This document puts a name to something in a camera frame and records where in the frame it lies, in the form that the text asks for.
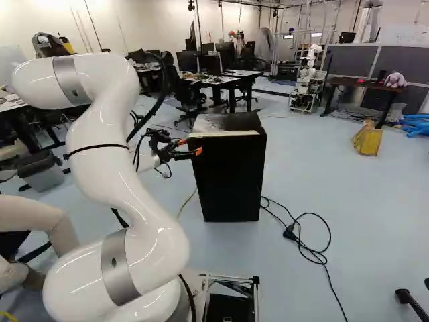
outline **white wall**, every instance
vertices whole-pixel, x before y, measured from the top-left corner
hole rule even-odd
[[[169,50],[175,56],[175,52],[184,49],[190,24],[196,21],[195,11],[188,10],[188,0],[87,0],[87,3],[101,46],[110,48],[112,52],[118,54],[143,48]],[[73,18],[70,4],[78,25]],[[341,32],[351,31],[355,4],[355,0],[343,0],[334,41],[338,40]],[[202,41],[209,42],[208,33],[211,33],[212,41],[218,42],[222,37],[221,9],[213,0],[199,0],[199,5]],[[328,30],[332,29],[337,5],[337,1],[327,4]],[[391,23],[413,24],[419,8],[420,0],[385,0],[381,12],[382,28]],[[286,10],[284,22],[287,22],[287,25],[284,24],[284,30],[290,27],[298,28],[299,10],[299,7]],[[311,27],[317,31],[322,29],[323,13],[323,4],[312,6]],[[229,31],[237,30],[239,17],[240,5],[223,3],[224,39],[227,39]],[[274,21],[271,17],[272,28],[275,25]],[[429,5],[422,11],[419,23],[429,25]],[[255,39],[258,25],[259,9],[243,5],[240,30],[244,30],[246,40]],[[261,26],[268,25],[269,10],[264,9],[261,14]],[[100,51],[83,0],[0,0],[0,30],[2,30],[0,44],[19,44],[28,58],[34,57],[32,36],[40,31],[54,35],[60,32],[70,39],[77,52],[86,52],[86,48],[94,52]],[[325,35],[323,42],[327,38],[330,39],[329,34]],[[281,41],[281,59],[292,57],[292,51],[289,49],[291,45],[291,40]]]
[[[32,37],[36,32],[67,36],[79,52],[86,52],[67,1],[0,0],[0,45],[20,45],[34,58]]]

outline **trash bin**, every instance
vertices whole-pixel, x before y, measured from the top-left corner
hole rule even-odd
[[[64,182],[64,174],[60,166],[61,159],[52,151],[41,151],[17,160],[17,175],[34,190],[45,191]]]

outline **gray partition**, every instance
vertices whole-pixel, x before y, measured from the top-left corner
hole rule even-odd
[[[329,46],[333,55],[330,74],[368,77],[377,54],[377,45]],[[330,55],[326,53],[323,70],[327,70]]]
[[[382,46],[372,77],[380,70],[398,71],[408,82],[429,84],[429,48]]]
[[[406,108],[402,111],[403,114],[417,114],[426,98],[426,95],[428,94],[428,91],[428,87],[408,85],[404,88],[404,91],[396,97],[395,103],[407,104]],[[391,93],[387,91],[367,89],[365,91],[361,107],[383,111],[386,108],[390,95]]]

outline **pink stuffed toy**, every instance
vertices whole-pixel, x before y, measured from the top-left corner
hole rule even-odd
[[[407,81],[404,76],[399,72],[394,72],[390,74],[386,80],[384,81],[384,85],[387,87],[397,88],[397,87],[405,87],[408,86]]]

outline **floor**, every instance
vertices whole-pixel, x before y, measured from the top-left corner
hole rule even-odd
[[[394,291],[408,288],[420,303],[429,303],[424,279],[429,277],[429,139],[407,138],[386,129],[378,157],[355,153],[350,138],[360,124],[286,110],[287,97],[255,93],[259,116],[268,135],[263,194],[283,203],[293,215],[312,211],[332,230],[326,255],[332,283],[349,321],[418,321],[408,307],[397,303]],[[141,97],[136,111],[147,110],[154,99]],[[169,98],[151,120],[152,127],[171,127],[186,135],[185,124],[172,121],[179,112]],[[56,149],[59,156],[64,148]],[[175,216],[195,188],[191,163],[171,162],[173,177],[155,171],[141,174],[142,183]],[[108,207],[86,199],[72,175],[50,191],[19,193],[20,179],[1,185],[3,193],[38,199],[68,211],[82,243],[118,230]],[[280,208],[273,211],[283,220]],[[301,257],[282,237],[283,229],[266,212],[256,223],[205,223],[198,195],[180,217],[192,249],[189,267],[216,274],[260,276],[261,321],[341,322],[343,317],[322,267]],[[302,239],[322,246],[327,233],[313,218],[303,220]],[[33,232],[21,247],[24,254],[46,241]],[[46,271],[56,260],[52,251],[30,264]],[[15,290],[0,301],[19,322],[51,321],[39,293]]]

